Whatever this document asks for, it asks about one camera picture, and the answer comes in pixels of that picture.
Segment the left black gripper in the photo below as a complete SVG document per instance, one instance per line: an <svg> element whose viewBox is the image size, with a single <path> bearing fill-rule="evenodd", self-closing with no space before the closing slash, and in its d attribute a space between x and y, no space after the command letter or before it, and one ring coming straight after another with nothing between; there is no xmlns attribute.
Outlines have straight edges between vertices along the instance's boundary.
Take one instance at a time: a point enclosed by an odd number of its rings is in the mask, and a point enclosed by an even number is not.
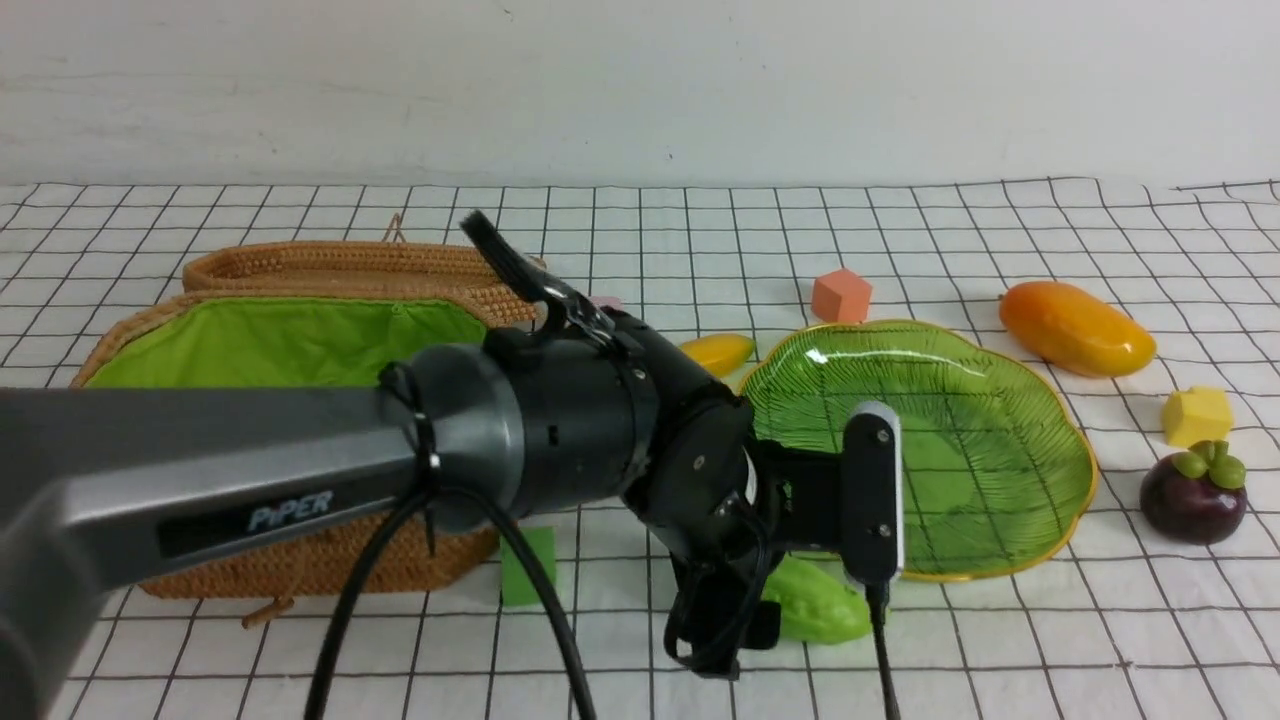
<svg viewBox="0 0 1280 720"><path fill-rule="evenodd" d="M838 454L772 439L669 439L650 452L640 518L667 548L677 584L668 657L703 679L732 682L742 650L781 635L764 585L785 552L835 550L849 465Z"/></svg>

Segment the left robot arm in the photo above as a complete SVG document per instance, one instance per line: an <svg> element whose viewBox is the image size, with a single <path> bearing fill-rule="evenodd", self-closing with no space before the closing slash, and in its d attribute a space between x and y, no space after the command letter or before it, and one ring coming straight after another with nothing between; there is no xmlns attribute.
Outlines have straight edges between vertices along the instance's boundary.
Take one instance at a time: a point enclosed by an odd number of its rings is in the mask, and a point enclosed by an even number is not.
<svg viewBox="0 0 1280 720"><path fill-rule="evenodd" d="M51 708L114 589L439 496L444 534L621 498L686 568L749 585L838 547L838 461L607 309L434 345L375 386L3 391L3 716Z"/></svg>

